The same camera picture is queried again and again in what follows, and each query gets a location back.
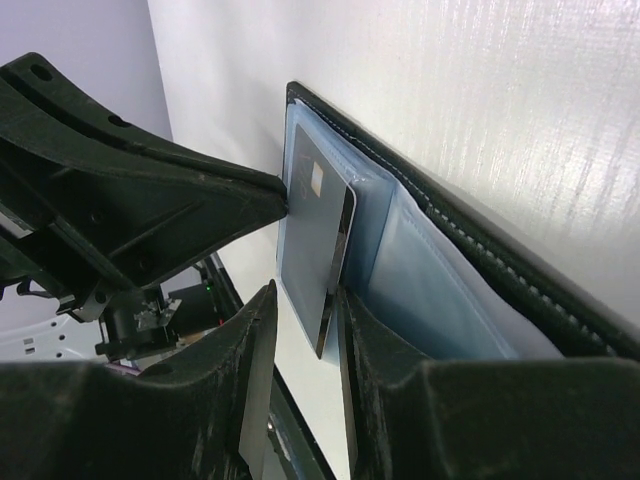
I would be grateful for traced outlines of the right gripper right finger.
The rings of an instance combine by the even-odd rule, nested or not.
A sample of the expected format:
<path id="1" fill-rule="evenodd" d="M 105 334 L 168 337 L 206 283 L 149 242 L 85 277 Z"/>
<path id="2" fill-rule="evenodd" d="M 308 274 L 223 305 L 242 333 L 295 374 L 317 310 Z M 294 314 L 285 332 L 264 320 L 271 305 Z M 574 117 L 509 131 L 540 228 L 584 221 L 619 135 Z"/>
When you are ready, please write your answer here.
<path id="1" fill-rule="evenodd" d="M 355 479 L 635 479 L 639 366 L 437 361 L 337 296 Z"/>

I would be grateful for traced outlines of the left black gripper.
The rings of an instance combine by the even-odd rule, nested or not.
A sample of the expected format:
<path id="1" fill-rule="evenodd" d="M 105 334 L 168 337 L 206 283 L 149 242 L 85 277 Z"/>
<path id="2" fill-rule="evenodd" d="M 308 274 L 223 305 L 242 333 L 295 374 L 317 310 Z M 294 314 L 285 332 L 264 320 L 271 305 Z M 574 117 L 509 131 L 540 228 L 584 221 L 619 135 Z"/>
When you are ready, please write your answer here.
<path id="1" fill-rule="evenodd" d="M 286 214 L 276 176 L 174 144 L 100 105 L 43 56 L 1 69 L 1 285 L 99 322 L 139 359 L 219 319 L 210 285 L 160 285 Z"/>

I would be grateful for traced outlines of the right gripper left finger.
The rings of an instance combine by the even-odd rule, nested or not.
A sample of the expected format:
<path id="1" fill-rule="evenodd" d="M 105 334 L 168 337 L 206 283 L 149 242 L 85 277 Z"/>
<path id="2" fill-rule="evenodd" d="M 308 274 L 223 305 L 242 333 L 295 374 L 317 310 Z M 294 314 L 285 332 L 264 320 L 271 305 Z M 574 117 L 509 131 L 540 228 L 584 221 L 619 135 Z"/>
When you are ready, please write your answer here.
<path id="1" fill-rule="evenodd" d="M 141 374 L 94 362 L 1 367 L 5 479 L 258 479 L 277 288 Z"/>

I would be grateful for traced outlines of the black leather card holder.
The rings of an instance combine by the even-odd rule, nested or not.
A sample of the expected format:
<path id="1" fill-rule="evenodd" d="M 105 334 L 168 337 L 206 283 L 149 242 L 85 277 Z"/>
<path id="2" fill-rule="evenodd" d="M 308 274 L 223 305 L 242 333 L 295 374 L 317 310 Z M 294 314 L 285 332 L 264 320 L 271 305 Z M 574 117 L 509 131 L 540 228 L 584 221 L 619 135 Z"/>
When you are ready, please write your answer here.
<path id="1" fill-rule="evenodd" d="M 468 202 L 308 89 L 290 81 L 286 102 L 300 101 L 349 145 L 387 170 L 484 280 L 569 357 L 639 358 L 639 328 L 596 300 Z"/>

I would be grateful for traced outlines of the black credit card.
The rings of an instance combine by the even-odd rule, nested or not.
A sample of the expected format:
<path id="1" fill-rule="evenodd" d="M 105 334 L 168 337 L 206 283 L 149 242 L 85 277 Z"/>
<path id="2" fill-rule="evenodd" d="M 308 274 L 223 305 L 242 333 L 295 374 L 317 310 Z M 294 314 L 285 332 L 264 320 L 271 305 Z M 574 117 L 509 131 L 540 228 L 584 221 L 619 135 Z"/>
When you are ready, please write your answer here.
<path id="1" fill-rule="evenodd" d="M 288 166 L 280 279 L 312 351 L 322 357 L 357 196 L 334 149 L 303 125 L 293 130 Z"/>

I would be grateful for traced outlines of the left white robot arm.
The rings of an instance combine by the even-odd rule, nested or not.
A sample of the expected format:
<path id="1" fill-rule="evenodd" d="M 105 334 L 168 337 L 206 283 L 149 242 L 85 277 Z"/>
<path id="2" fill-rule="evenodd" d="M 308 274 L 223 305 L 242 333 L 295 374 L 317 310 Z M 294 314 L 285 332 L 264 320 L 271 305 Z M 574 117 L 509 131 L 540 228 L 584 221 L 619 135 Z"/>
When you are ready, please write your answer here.
<path id="1" fill-rule="evenodd" d="M 221 247 L 286 214 L 276 176 L 109 111 L 43 56 L 1 69 L 1 286 L 55 313 L 3 328 L 5 361 L 134 360 L 239 309 Z"/>

